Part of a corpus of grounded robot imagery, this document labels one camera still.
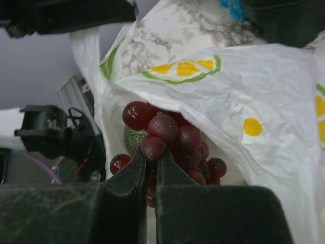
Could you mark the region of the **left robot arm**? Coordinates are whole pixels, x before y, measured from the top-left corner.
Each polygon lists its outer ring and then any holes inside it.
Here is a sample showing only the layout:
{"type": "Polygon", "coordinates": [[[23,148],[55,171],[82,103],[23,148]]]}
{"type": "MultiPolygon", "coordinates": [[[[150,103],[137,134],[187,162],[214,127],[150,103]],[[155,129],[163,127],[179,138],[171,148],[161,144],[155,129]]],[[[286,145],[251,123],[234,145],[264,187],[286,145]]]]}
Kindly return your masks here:
{"type": "MultiPolygon", "coordinates": [[[[12,38],[65,34],[104,24],[135,21],[134,1],[1,1],[1,28],[12,38]]],[[[75,162],[76,181],[106,179],[102,134],[96,134],[86,114],[75,107],[27,105],[1,111],[1,182],[6,183],[8,156],[13,151],[33,160],[62,184],[63,162],[75,162]]]]}

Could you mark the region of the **white plastic bag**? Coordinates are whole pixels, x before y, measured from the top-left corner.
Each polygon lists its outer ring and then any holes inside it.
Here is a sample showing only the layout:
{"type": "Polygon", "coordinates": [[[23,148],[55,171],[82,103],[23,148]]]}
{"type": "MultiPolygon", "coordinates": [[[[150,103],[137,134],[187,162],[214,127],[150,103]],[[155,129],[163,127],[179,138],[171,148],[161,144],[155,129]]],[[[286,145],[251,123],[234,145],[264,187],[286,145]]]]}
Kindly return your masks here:
{"type": "Polygon", "coordinates": [[[97,28],[70,34],[107,161],[126,151],[127,103],[179,112],[248,184],[275,192],[295,243],[324,243],[324,56],[280,44],[214,46],[123,78],[121,54],[134,29],[125,25],[105,58],[97,28]]]}

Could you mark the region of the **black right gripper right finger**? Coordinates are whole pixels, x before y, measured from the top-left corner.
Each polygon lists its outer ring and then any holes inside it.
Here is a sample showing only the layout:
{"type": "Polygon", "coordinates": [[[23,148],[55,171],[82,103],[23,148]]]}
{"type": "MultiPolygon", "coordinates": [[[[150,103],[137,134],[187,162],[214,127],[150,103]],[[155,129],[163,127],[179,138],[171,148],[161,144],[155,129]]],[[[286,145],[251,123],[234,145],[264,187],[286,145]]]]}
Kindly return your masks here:
{"type": "Polygon", "coordinates": [[[167,149],[158,163],[157,243],[293,243],[277,196],[257,186],[201,186],[167,149]]]}

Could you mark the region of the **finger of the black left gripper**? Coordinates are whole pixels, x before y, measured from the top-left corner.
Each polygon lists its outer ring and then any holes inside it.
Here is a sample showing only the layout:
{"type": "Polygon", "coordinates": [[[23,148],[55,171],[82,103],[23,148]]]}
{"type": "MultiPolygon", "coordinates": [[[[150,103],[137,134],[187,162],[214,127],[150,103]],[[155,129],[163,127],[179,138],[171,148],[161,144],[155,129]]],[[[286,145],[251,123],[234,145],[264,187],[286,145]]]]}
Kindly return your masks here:
{"type": "Polygon", "coordinates": [[[125,0],[1,0],[1,28],[12,38],[133,22],[137,15],[136,3],[125,0]]]}

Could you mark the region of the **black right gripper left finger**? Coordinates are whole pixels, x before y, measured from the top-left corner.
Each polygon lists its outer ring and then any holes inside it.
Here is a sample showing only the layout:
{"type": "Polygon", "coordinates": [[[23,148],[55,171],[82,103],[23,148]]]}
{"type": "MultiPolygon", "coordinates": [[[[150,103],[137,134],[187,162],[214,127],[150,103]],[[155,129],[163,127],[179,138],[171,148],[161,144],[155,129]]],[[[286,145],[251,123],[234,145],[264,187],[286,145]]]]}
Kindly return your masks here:
{"type": "Polygon", "coordinates": [[[1,243],[146,243],[146,161],[138,149],[105,182],[1,186],[1,243]]]}

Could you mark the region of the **dark red fake grapes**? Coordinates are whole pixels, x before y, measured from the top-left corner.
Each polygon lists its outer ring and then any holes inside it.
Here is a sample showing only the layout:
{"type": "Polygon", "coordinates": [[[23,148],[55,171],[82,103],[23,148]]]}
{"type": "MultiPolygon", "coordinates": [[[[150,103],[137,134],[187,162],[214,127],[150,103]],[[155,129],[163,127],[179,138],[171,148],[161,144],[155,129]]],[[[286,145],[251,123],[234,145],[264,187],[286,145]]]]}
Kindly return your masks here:
{"type": "Polygon", "coordinates": [[[100,201],[129,211],[155,207],[158,163],[167,149],[197,184],[221,185],[227,172],[225,161],[209,157],[200,130],[179,113],[132,101],[125,105],[122,121],[124,127],[145,130],[148,136],[134,148],[133,155],[126,150],[111,158],[111,177],[101,187],[100,201]]]}

